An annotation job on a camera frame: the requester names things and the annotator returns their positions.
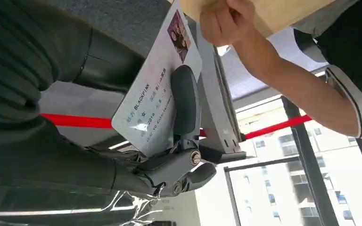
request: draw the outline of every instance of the metal screw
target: metal screw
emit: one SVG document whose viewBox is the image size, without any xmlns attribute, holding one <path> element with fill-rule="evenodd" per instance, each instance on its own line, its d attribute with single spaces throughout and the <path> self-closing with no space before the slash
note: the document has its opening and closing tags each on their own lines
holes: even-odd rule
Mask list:
<svg viewBox="0 0 362 226">
<path fill-rule="evenodd" d="M 173 190 L 174 194 L 180 193 L 181 189 L 182 189 L 182 184 L 180 181 L 177 181 L 177 183 L 175 183 L 174 185 L 174 190 Z"/>
<path fill-rule="evenodd" d="M 191 154 L 191 163 L 192 163 L 193 166 L 198 165 L 200 163 L 200 159 L 201 159 L 201 156 L 200 156 L 199 151 L 194 151 Z"/>
</svg>

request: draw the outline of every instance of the human arm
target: human arm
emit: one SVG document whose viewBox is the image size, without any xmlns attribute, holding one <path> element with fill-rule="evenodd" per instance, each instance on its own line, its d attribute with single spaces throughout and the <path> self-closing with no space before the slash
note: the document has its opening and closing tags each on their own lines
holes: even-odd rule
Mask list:
<svg viewBox="0 0 362 226">
<path fill-rule="evenodd" d="M 336 132 L 357 136 L 356 112 L 349 99 L 305 69 L 281 58 L 253 25 L 254 6 L 227 0 L 201 15 L 204 37 L 217 46 L 233 44 L 247 70 L 275 88 L 318 123 Z"/>
</svg>

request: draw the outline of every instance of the wall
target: wall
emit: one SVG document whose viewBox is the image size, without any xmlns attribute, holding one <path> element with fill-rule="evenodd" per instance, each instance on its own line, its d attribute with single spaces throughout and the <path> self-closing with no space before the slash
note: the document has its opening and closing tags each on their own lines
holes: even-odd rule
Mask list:
<svg viewBox="0 0 362 226">
<path fill-rule="evenodd" d="M 154 210 L 163 210 L 161 213 L 154 214 L 155 221 L 173 221 L 177 226 L 201 226 L 195 192 L 162 198 L 154 206 Z"/>
</svg>

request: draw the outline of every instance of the red stripe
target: red stripe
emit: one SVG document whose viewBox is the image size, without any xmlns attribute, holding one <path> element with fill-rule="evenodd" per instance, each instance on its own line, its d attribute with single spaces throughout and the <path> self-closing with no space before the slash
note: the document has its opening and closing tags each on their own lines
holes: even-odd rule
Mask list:
<svg viewBox="0 0 362 226">
<path fill-rule="evenodd" d="M 275 131 L 280 130 L 280 129 L 284 129 L 284 128 L 287 128 L 287 127 L 292 127 L 292 126 L 296 126 L 296 125 L 299 125 L 299 124 L 303 124 L 303 123 L 305 123 L 307 121 L 310 121 L 310 120 L 312 120 L 312 119 L 308 115 L 299 116 L 299 117 L 296 117 L 296 118 L 293 118 L 293 119 L 290 119 L 290 120 L 287 120 L 287 121 L 283 121 L 281 123 L 278 123 L 278 124 L 275 124 L 275 125 L 253 131 L 253 132 L 250 132 L 248 134 L 245 134 L 245 138 L 246 139 L 252 139 L 254 137 L 258 137 L 258 136 L 261 136 L 261 135 L 264 135 L 264 134 L 272 133 L 272 132 L 275 132 Z"/>
<path fill-rule="evenodd" d="M 112 123 L 110 119 L 61 115 L 61 114 L 41 114 L 41 115 L 51 120 L 57 126 L 112 129 Z"/>
<path fill-rule="evenodd" d="M 72 115 L 61 115 L 61 114 L 41 114 L 42 116 L 51 120 L 57 126 L 73 126 L 82 128 L 98 128 L 98 129 L 112 129 L 110 119 L 102 119 L 96 117 L 84 117 L 84 116 L 72 116 Z M 284 129 L 291 126 L 296 126 L 307 121 L 312 120 L 308 115 L 296 117 L 281 123 L 259 129 L 250 132 L 245 135 L 246 139 L 252 139 L 254 137 L 262 136 L 271 132 L 275 132 L 280 129 Z M 201 129 L 201 137 L 206 137 L 206 133 Z"/>
</svg>

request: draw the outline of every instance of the black t-shirt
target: black t-shirt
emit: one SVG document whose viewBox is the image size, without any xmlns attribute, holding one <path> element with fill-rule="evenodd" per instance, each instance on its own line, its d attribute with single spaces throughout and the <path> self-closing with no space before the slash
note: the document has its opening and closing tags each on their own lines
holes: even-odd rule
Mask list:
<svg viewBox="0 0 362 226">
<path fill-rule="evenodd" d="M 335 80 L 355 108 L 359 124 L 357 137 L 362 138 L 362 0 L 344 12 L 317 41 L 331 65 L 327 75 Z"/>
</svg>

